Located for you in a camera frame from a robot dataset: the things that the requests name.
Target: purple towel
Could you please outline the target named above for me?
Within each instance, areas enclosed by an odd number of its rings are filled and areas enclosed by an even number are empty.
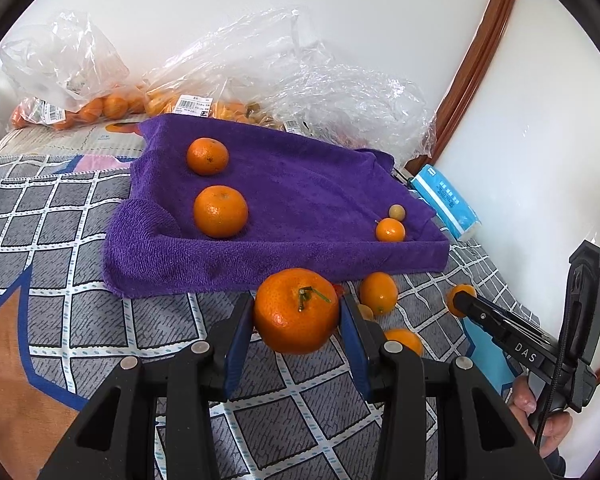
[[[433,209],[390,176],[386,153],[174,114],[141,131],[147,146],[131,165],[130,197],[104,243],[104,280],[120,296],[254,289],[289,267],[332,282],[445,267],[449,244],[431,221]],[[199,137],[228,148],[222,173],[198,176],[187,167],[187,148]],[[208,238],[193,223],[195,197],[217,184],[237,189],[249,205],[246,227],[230,240]],[[376,220],[396,203],[407,210],[407,241],[378,242]]]

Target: blue gripper pad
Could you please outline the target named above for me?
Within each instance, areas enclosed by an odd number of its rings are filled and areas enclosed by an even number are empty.
[[[340,335],[344,342],[344,352],[349,360],[353,383],[363,399],[368,400],[371,393],[371,384],[368,379],[368,359],[358,330],[356,330],[353,316],[344,298],[340,298]]]
[[[227,399],[238,387],[242,376],[242,367],[247,357],[251,334],[253,333],[253,299],[249,299],[242,311],[235,329],[234,339],[224,359],[224,394]]]

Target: green stem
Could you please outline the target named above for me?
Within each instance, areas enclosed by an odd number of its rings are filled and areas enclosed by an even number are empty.
[[[320,298],[322,298],[327,303],[331,303],[331,300],[327,298],[323,293],[319,290],[315,290],[312,286],[304,286],[298,290],[298,312],[302,312],[304,310],[304,302],[309,301],[311,299],[311,292],[315,292]]]

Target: white wall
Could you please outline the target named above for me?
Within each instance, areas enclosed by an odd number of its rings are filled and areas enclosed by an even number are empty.
[[[307,6],[344,62],[407,77],[436,107],[489,0],[36,0],[16,26],[44,23],[62,8],[87,10],[141,75],[206,32],[248,13]]]
[[[600,54],[558,0],[516,1],[437,166],[480,215],[478,240],[512,293],[557,335],[568,258],[585,238],[600,246]],[[561,450],[570,475],[597,451],[593,404]]]

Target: blue tissue package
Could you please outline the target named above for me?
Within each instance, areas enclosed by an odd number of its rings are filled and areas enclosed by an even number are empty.
[[[451,183],[430,164],[425,164],[411,185],[438,213],[456,240],[467,241],[480,227],[480,219]]]

